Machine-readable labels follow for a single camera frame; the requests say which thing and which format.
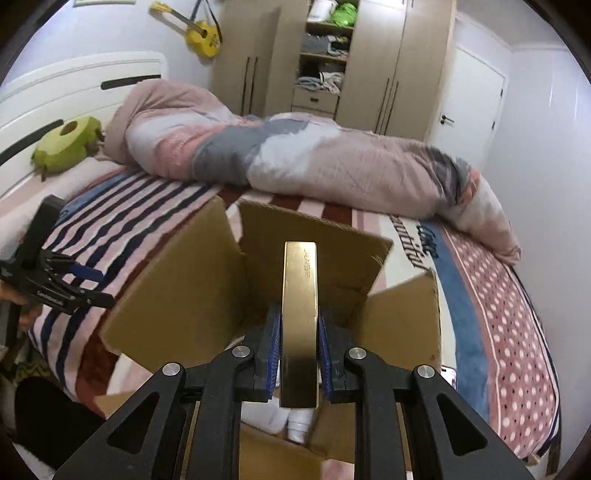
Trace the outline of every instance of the black handle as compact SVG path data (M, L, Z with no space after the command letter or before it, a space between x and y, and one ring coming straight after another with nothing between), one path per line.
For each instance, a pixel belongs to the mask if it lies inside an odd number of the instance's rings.
M388 91L388 85L390 85L390 77L388 77L388 79L386 80L386 88L384 89L384 95L382 97L382 105L379 107L378 120L375 123L374 132L377 133L377 134L379 133L378 132L379 119L382 116L382 111L384 110L384 100L386 99L386 93Z
M248 64L251 58L246 58L246 67L244 68L244 82L242 83L242 102L240 103L240 116L244 116L244 96L246 95L246 77L248 75Z
M248 113L252 113L252 97L254 96L255 91L255 78L256 78L256 64L258 63L258 57L255 57L255 64L252 68L252 80L251 80L251 99L248 102Z
M399 82L396 82L396 88L394 89L394 96L392 97L392 103L390 104L390 113L388 114L388 120L386 120L386 127L384 128L384 133L386 133L386 129L390 124L390 117L392 117L392 110L394 110L394 102L396 101L396 94L398 93L398 85Z
M447 116L445 116L445 115L442 115L442 116L441 116L441 121L440 121L439 123L441 123L442 125L445 125L445 123L446 123L446 122L449 122L449 123L451 123L452 125L455 123L455 121L454 121L454 120L452 120L451 118L449 118L449 117L447 117Z

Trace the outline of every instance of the gold box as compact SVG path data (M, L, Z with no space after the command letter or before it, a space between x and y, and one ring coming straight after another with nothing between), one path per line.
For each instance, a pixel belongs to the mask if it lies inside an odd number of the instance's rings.
M313 242L285 243L281 314L281 406L316 408L318 281Z

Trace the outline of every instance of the blue gripper pad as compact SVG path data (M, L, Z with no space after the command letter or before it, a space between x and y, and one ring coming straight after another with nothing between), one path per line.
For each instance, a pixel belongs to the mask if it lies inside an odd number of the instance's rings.
M271 334L271 350L267 360L267 396L269 398L273 395L273 390L277 383L277 370L279 368L279 359L281 358L281 309L277 309L275 320L273 322L273 331Z
M80 265L75 262L70 267L70 273L75 277L82 278L83 280L90 280L100 283L104 280L105 276L103 272L95 268L87 267L86 265Z
M330 360L329 341L326 335L326 325L322 312L318 314L318 363L320 364L320 376L322 377L322 388L324 396L330 401L332 397L332 362Z

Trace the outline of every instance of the drawer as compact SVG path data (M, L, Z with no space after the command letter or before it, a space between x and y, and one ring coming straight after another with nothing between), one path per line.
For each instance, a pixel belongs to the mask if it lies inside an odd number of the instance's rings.
M330 92L311 92L304 88L294 88L292 105L326 113L334 113L339 95Z
M293 106L293 107L291 107L291 111L292 112L311 113L312 115L315 115L315 116L323 116L325 118L333 118L333 116L334 116L333 113L321 112L319 110L310 110L308 108L301 108L299 106Z

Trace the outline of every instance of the human hand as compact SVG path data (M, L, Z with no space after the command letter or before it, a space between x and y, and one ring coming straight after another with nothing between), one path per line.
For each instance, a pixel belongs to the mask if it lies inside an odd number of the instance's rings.
M6 285L4 282L0 281L0 300L8 300L17 305L26 305L29 303L28 299L17 292L14 288L10 285ZM23 332L26 332L33 323L35 319L39 317L42 310L42 305L35 305L31 310L21 315L18 326Z

